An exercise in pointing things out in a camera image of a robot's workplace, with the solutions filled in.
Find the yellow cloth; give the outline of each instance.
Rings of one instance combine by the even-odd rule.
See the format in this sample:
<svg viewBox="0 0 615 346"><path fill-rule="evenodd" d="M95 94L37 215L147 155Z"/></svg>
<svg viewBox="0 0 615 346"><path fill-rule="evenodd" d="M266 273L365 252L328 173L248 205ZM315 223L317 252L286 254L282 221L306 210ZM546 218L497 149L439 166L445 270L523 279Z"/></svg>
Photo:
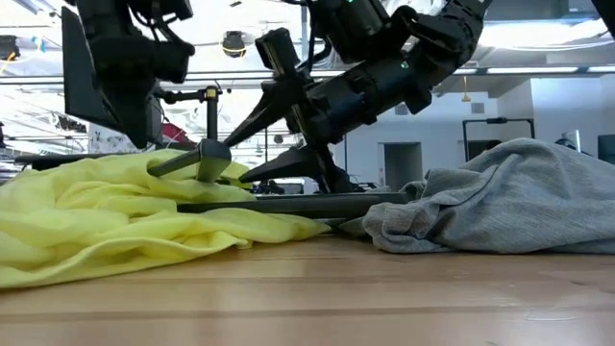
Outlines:
<svg viewBox="0 0 615 346"><path fill-rule="evenodd" d="M56 284L193 260L253 241L281 243L328 227L250 210L176 212L178 203L253 200L236 186L191 179L195 167L164 179L147 167L173 150L83 160L26 171L0 187L0 288ZM233 164L223 177L236 179Z"/></svg>

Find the door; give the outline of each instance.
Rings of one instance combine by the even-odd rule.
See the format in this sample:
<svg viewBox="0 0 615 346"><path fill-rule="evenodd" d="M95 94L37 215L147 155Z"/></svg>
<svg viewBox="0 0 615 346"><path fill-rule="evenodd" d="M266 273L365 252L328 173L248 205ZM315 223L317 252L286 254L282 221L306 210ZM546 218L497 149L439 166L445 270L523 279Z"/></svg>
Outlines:
<svg viewBox="0 0 615 346"><path fill-rule="evenodd" d="M394 190L423 180L421 143L384 144L384 180Z"/></svg>

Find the monitor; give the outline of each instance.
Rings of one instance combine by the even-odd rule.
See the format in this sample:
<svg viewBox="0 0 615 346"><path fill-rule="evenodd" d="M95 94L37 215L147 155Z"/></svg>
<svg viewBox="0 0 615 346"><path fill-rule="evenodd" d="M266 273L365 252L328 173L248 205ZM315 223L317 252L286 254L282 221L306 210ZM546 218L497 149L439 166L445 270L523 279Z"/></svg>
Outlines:
<svg viewBox="0 0 615 346"><path fill-rule="evenodd" d="M94 63L87 46L86 34L77 14L63 7L61 10L62 58L64 80L64 112L87 122L126 134L138 148L147 142L162 143L162 107L160 100L148 97L143 114L113 114L94 83ZM121 116L145 117L135 122Z"/></svg>
<svg viewBox="0 0 615 346"><path fill-rule="evenodd" d="M598 136L598 159L615 164L615 135Z"/></svg>

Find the wooden tabletop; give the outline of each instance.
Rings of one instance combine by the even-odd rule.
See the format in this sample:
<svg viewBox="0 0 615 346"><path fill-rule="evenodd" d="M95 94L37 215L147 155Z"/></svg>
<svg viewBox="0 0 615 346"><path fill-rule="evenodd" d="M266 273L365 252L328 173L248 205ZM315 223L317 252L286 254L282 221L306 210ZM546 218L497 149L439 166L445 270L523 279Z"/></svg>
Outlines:
<svg viewBox="0 0 615 346"><path fill-rule="evenodd" d="M615 258L395 256L322 236L0 293L0 345L612 345Z"/></svg>

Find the white wall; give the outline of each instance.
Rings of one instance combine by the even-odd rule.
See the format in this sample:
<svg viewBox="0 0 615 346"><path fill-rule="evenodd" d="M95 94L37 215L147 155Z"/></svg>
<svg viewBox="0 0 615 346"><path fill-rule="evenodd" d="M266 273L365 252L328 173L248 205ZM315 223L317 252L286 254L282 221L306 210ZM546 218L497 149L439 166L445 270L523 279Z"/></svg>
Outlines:
<svg viewBox="0 0 615 346"><path fill-rule="evenodd" d="M461 121L471 118L498 116L497 101L486 93L472 93L473 102L485 104L485 115L471 114L470 104L462 103L462 94L452 93L434 98L432 105L417 115L395 115L387 111L379 116L376 124L362 126L347 135L348 173L361 182L376 182L381 179L383 153L379 143L421 143L423 173L436 167L458 167L464 162L459 152L463 140ZM468 137L472 140L499 138L499 130L486 124L471 124ZM333 148L335 162L344 167L343 143Z"/></svg>
<svg viewBox="0 0 615 346"><path fill-rule="evenodd" d="M383 158L379 143L420 142L423 172L435 167L457 167L463 163L461 120L505 116L533 118L536 137L555 142L563 133L580 130L581 147L598 155L600 135L615 134L615 75L601 78L535 78L498 100L486 93L472 93L473 102L485 103L485 115L475 116L462 94L435 98L418 115L399 116L388 111L372 126L363 126L348 135L348 172L363 182L379 182ZM510 140L529 136L529 125L471 124L470 140ZM335 161L344 165L343 144L333 148Z"/></svg>
<svg viewBox="0 0 615 346"><path fill-rule="evenodd" d="M603 119L603 85L598 78L531 80L536 137L555 142L580 131L583 151L598 155L598 136L608 134Z"/></svg>
<svg viewBox="0 0 615 346"><path fill-rule="evenodd" d="M603 85L603 121L609 134L615 134L615 75L601 77Z"/></svg>

